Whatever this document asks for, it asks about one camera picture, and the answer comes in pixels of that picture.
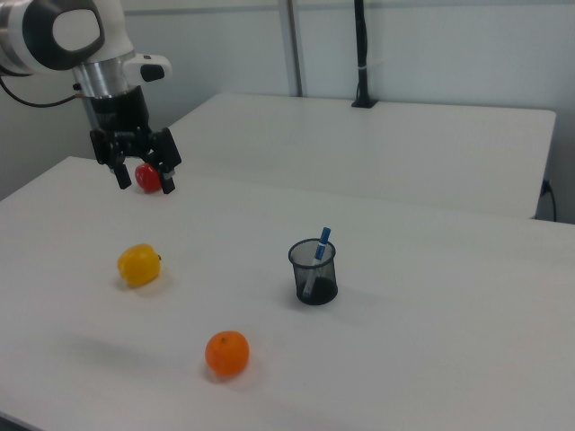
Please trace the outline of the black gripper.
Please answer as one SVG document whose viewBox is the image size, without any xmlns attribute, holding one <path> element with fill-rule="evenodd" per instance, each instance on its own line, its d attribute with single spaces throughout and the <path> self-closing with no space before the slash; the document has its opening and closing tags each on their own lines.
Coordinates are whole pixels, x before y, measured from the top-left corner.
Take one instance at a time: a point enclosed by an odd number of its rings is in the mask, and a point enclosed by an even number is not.
<svg viewBox="0 0 575 431">
<path fill-rule="evenodd" d="M 162 191 L 175 191 L 173 176 L 181 156 L 168 128 L 154 131 L 141 88 L 103 99 L 92 99 L 97 127 L 90 132 L 98 163 L 115 175 L 120 189 L 127 189 L 131 178 L 125 160 L 137 158 L 158 168 Z"/>
</svg>

